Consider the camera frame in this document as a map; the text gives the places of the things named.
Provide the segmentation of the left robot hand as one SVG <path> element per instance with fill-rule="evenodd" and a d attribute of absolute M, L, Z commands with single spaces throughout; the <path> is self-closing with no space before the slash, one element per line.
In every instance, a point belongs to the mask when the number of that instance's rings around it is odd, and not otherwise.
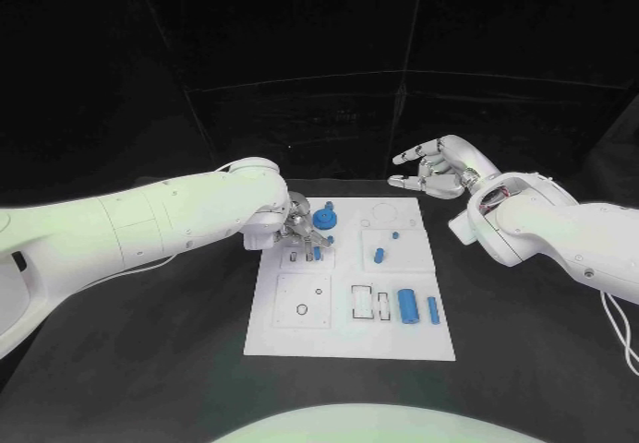
<path fill-rule="evenodd" d="M 292 238 L 303 242 L 305 259 L 308 262 L 321 259 L 321 255 L 316 254 L 316 248 L 329 248 L 332 246 L 328 238 L 316 231 L 308 198 L 295 191 L 289 192 L 289 212 L 276 238 Z"/>

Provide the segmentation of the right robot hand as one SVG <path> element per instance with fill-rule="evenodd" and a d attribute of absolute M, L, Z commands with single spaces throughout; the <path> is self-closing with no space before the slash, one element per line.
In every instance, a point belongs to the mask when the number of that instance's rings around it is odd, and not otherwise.
<path fill-rule="evenodd" d="M 413 161 L 420 162 L 417 174 L 393 175 L 388 184 L 440 199 L 458 198 L 465 191 L 473 194 L 501 174 L 481 150 L 456 135 L 426 141 L 393 158 L 394 165 Z"/>

